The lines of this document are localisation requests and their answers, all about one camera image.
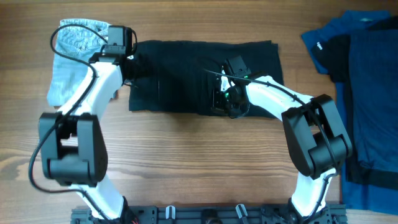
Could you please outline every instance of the black cloth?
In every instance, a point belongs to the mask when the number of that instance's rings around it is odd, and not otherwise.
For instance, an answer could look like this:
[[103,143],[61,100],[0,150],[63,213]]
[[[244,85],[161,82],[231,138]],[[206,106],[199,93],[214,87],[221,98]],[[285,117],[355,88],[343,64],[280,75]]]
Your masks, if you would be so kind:
[[[140,42],[134,57],[145,67],[141,70],[145,70],[147,76],[133,81],[136,87],[130,91],[129,110],[218,116],[211,111],[211,92],[219,77],[202,68],[221,73],[221,64],[238,55],[252,72],[265,71],[283,85],[278,45],[270,40],[245,44]],[[254,105],[247,116],[273,117]]]
[[[368,30],[389,30],[398,28],[398,17],[392,17],[379,21]],[[353,143],[353,156],[346,160],[346,178],[347,181],[357,184],[371,184],[378,187],[398,190],[398,172],[388,170],[373,169],[361,162],[358,158],[357,148],[354,141],[354,108],[351,81],[349,78],[349,52],[350,35],[339,35],[328,42],[322,42],[319,46],[314,46],[312,54],[315,58],[328,69],[333,82],[344,82],[344,101],[347,112],[347,132]]]

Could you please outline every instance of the wooden floor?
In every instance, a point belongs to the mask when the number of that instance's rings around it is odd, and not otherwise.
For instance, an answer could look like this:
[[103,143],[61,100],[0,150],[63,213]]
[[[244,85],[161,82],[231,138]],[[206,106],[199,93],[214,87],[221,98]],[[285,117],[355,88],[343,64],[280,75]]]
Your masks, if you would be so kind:
[[[0,4],[0,223],[68,223],[83,202],[75,194],[47,195],[27,178],[52,77],[49,38],[64,18],[89,18],[132,27],[143,40],[279,44],[285,85],[335,96],[300,38],[346,9],[389,9],[394,1],[107,1],[20,0]],[[108,174],[130,205],[285,203],[295,189],[282,124],[263,118],[132,113],[123,87],[101,121]],[[35,178],[44,186],[40,162]],[[327,200],[340,202],[334,179]],[[349,223],[398,223],[398,217],[349,210]]]

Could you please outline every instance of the light blue denim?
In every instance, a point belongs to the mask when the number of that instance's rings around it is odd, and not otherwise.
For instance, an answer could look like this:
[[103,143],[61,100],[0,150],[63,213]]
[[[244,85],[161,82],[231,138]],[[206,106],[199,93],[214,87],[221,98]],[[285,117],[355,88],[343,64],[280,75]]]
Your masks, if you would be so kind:
[[[61,26],[79,24],[97,31],[107,39],[110,24],[89,19],[64,19]],[[67,27],[59,31],[55,49],[62,54],[88,61],[95,52],[99,52],[103,40],[81,27]],[[81,81],[86,77],[88,67],[79,62],[54,56],[53,74],[47,101],[50,106],[62,106],[74,94]]]

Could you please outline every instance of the wood grain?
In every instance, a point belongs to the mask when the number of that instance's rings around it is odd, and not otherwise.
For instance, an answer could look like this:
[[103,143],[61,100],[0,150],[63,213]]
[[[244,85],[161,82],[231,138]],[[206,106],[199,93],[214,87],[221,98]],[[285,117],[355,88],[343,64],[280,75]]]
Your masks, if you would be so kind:
[[[319,75],[300,38],[346,9],[398,11],[394,1],[0,1],[0,223],[68,223],[83,205],[75,194],[34,190],[27,165],[37,144],[37,121],[52,77],[49,37],[59,20],[85,17],[133,27],[139,41],[199,40],[279,44],[287,87],[304,94],[335,95]],[[195,114],[132,113],[129,89],[101,121],[109,176],[131,205],[285,203],[297,170],[282,125],[264,118],[211,118]],[[46,187],[39,163],[35,178]],[[340,181],[327,199],[340,202]],[[398,218],[348,211],[350,223],[398,223]]]

